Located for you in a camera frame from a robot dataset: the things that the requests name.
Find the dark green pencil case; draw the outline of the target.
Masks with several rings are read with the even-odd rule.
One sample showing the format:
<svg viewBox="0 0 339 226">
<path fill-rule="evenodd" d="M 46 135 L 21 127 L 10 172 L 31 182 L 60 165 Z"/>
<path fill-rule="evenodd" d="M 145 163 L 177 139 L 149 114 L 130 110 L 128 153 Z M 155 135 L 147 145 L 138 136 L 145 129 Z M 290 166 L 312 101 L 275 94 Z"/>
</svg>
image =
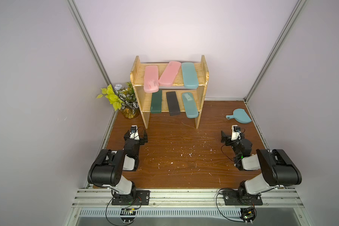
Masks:
<svg viewBox="0 0 339 226">
<path fill-rule="evenodd" d="M 152 114 L 160 114 L 162 112 L 162 90 L 152 93 L 150 112 Z"/>
</svg>

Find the black pencil case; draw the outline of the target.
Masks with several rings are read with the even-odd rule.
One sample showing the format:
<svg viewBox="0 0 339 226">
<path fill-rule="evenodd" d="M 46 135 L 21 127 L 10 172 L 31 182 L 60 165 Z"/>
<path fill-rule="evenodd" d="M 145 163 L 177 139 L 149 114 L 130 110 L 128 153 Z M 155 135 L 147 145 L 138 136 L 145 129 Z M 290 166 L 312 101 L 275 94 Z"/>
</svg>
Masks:
<svg viewBox="0 0 339 226">
<path fill-rule="evenodd" d="M 167 92 L 166 99 L 170 116 L 180 115 L 180 107 L 176 92 L 175 91 Z"/>
</svg>

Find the light pink pencil case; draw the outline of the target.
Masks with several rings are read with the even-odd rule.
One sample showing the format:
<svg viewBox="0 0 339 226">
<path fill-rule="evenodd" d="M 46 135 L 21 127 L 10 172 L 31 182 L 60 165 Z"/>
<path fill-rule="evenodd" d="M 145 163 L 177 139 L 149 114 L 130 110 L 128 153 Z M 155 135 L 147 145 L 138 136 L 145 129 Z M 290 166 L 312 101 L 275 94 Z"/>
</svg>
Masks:
<svg viewBox="0 0 339 226">
<path fill-rule="evenodd" d="M 158 66 L 146 66 L 145 67 L 144 91 L 146 93 L 155 93 L 159 91 Z"/>
</svg>

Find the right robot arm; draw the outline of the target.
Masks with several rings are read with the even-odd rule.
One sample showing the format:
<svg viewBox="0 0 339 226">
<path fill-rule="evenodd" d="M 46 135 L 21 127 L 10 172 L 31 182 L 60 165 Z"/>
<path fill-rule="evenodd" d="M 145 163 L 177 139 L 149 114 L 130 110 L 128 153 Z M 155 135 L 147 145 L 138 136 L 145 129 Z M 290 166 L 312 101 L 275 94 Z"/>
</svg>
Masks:
<svg viewBox="0 0 339 226">
<path fill-rule="evenodd" d="M 233 127 L 231 135 L 222 131 L 221 143 L 232 148 L 235 154 L 232 161 L 238 170 L 261 171 L 253 179 L 241 182 L 237 190 L 229 189 L 229 197 L 250 202 L 259 200 L 264 192 L 302 182 L 299 169 L 284 150 L 257 149 L 256 154 L 252 154 L 252 143 L 244 138 L 238 126 Z"/>
</svg>

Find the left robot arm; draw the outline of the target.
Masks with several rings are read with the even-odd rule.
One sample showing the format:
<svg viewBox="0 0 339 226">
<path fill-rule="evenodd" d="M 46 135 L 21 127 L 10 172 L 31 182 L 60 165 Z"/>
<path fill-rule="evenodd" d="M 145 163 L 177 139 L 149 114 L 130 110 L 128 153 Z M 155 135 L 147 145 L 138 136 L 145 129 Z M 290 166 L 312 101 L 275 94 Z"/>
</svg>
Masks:
<svg viewBox="0 0 339 226">
<path fill-rule="evenodd" d="M 102 149 L 87 175 L 89 184 L 109 188 L 115 198 L 136 198 L 135 183 L 126 179 L 123 171 L 136 171 L 139 167 L 140 147 L 148 142 L 146 130 L 131 128 L 124 135 L 124 148 L 121 150 Z"/>
</svg>

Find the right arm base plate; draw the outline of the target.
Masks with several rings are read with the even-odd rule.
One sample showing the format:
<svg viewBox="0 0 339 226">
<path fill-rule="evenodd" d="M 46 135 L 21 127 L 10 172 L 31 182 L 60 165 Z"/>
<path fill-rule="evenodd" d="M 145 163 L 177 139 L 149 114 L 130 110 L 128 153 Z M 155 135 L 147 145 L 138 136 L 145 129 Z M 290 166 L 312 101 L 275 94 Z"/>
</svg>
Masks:
<svg viewBox="0 0 339 226">
<path fill-rule="evenodd" d="M 233 189 L 221 190 L 220 195 L 223 197 L 225 205 L 233 206 L 263 205 L 263 201 L 260 195 L 240 194 L 240 192 Z"/>
</svg>

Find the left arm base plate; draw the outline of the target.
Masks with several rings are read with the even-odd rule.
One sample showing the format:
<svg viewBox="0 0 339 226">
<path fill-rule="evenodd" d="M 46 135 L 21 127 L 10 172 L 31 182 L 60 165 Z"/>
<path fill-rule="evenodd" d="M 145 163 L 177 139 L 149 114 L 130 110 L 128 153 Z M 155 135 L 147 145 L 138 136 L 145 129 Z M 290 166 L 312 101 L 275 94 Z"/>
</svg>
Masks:
<svg viewBox="0 0 339 226">
<path fill-rule="evenodd" d="M 150 191 L 149 190 L 139 190 L 136 192 L 131 192 L 128 195 L 118 195 L 114 194 L 114 197 L 111 201 L 112 205 L 120 206 L 133 206 L 133 205 L 149 205 Z"/>
</svg>

